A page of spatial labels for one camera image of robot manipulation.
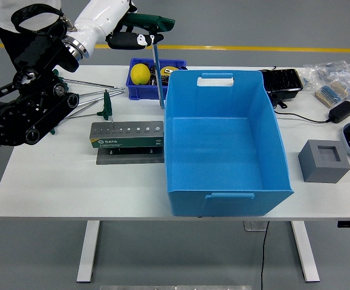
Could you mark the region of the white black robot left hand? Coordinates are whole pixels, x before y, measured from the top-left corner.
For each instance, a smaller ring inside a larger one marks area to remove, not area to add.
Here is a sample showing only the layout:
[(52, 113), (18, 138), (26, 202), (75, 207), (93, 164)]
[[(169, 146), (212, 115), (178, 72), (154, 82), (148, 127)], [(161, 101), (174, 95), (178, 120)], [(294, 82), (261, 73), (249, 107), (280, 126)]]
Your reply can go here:
[(99, 41), (114, 50), (142, 50), (163, 40), (161, 33), (173, 26), (172, 19), (137, 13), (132, 1), (90, 1), (63, 41), (89, 58)]

